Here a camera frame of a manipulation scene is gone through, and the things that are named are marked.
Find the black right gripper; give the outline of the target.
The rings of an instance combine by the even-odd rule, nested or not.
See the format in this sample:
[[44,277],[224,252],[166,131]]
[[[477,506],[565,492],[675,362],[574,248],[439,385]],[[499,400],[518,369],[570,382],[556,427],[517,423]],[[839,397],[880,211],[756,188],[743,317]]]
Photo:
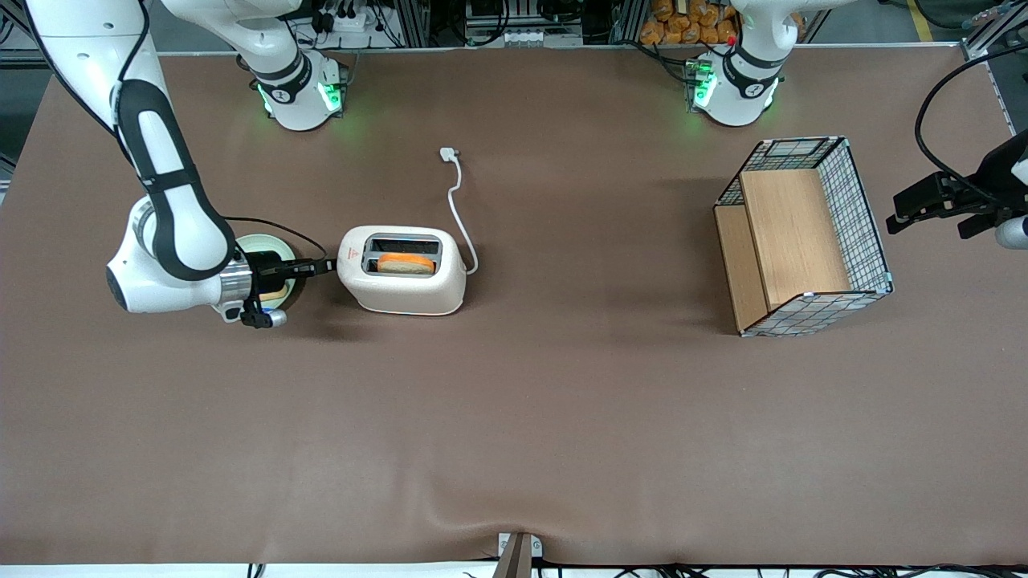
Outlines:
[[274,251],[242,251],[241,256],[251,274],[248,299],[286,299],[292,292],[294,279],[318,277],[337,269],[334,258],[286,259]]

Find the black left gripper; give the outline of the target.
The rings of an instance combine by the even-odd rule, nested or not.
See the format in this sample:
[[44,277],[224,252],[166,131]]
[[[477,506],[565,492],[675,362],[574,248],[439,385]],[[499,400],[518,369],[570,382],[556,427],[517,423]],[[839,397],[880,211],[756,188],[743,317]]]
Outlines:
[[[987,153],[972,173],[972,185],[996,211],[1013,216],[1026,215],[1027,131],[1018,132]],[[889,234],[900,234],[913,224],[932,218],[970,214],[977,209],[977,194],[944,172],[935,172],[893,195],[895,213],[886,219]],[[972,214],[958,223],[961,240],[986,233],[1001,222],[1000,212]]]

